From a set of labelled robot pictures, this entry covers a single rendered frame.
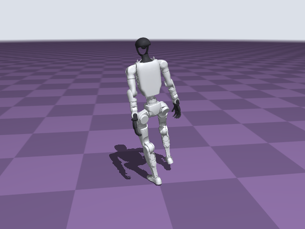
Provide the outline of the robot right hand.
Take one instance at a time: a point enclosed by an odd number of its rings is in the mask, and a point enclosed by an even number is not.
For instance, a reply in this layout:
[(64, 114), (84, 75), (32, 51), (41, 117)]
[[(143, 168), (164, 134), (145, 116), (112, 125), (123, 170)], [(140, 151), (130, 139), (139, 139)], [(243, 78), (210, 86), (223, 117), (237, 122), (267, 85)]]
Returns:
[(179, 103), (178, 99), (176, 100), (176, 104), (173, 103), (174, 108), (173, 108), (172, 112), (175, 110), (175, 114), (173, 115), (173, 117), (176, 115), (175, 118), (180, 118), (180, 116), (181, 116), (181, 109), (180, 109), (179, 104), (180, 103)]

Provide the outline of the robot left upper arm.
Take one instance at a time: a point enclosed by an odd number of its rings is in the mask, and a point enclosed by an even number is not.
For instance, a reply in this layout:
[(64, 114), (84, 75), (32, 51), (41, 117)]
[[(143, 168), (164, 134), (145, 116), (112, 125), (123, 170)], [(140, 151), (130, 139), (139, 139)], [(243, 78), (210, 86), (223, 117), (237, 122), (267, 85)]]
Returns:
[(127, 76), (127, 83), (129, 86), (129, 90), (131, 90), (133, 97), (137, 95), (136, 91), (136, 81), (134, 74), (136, 73), (136, 65), (131, 65), (126, 68), (126, 76)]

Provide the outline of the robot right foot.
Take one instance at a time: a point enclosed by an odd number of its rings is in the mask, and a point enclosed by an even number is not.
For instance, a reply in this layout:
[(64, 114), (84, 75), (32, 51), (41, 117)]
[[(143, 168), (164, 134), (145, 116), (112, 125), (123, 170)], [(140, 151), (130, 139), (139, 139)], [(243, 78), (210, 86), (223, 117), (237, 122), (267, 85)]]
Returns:
[(168, 158), (167, 157), (165, 157), (165, 161), (168, 163), (168, 164), (172, 164), (173, 163), (173, 158), (170, 156), (168, 156)]

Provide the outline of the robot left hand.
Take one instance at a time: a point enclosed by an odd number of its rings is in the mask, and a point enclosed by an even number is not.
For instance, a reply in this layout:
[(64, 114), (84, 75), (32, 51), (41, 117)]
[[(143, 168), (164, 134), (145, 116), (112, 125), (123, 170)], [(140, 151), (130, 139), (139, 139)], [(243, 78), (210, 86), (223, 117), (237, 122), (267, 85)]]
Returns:
[(133, 114), (133, 119), (132, 119), (132, 125), (133, 125), (133, 128), (134, 128), (134, 131), (135, 131), (137, 136), (142, 136), (142, 134), (138, 133), (138, 130), (137, 130), (137, 123), (136, 123), (137, 120), (138, 120), (137, 114), (134, 113)]

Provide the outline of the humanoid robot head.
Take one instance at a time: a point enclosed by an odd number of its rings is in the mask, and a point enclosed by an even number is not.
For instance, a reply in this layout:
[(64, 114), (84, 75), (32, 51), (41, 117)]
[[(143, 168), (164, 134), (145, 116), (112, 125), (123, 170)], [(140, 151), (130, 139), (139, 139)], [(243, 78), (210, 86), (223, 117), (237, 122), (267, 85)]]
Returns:
[[(149, 58), (148, 55), (148, 49), (149, 45), (151, 45), (150, 41), (147, 38), (139, 38), (136, 43), (135, 47), (137, 50), (137, 53), (142, 57), (142, 60), (140, 62), (145, 63), (145, 62), (152, 62), (153, 60)], [(138, 48), (146, 49), (145, 54), (140, 54)]]

